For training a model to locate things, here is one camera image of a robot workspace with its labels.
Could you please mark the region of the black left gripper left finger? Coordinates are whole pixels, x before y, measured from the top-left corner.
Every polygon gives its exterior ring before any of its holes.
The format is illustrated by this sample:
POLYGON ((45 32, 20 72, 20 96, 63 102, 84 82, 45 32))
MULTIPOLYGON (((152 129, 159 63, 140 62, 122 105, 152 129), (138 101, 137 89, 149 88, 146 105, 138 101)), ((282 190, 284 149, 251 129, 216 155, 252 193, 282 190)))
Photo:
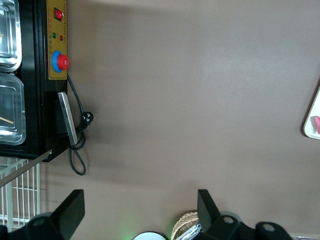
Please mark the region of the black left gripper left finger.
POLYGON ((75 189, 53 212, 39 214, 22 228, 7 232, 7 239, 70 240, 84 216, 84 191, 75 189))

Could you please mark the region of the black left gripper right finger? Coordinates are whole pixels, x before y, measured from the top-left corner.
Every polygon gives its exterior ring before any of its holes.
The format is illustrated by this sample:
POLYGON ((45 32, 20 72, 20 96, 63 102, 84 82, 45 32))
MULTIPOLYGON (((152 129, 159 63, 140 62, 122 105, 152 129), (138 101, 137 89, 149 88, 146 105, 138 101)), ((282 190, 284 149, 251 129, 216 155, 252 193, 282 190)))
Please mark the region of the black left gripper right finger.
POLYGON ((198 240, 254 240, 255 230, 230 211, 220 211, 206 189, 197 193, 197 215, 201 231, 198 240))

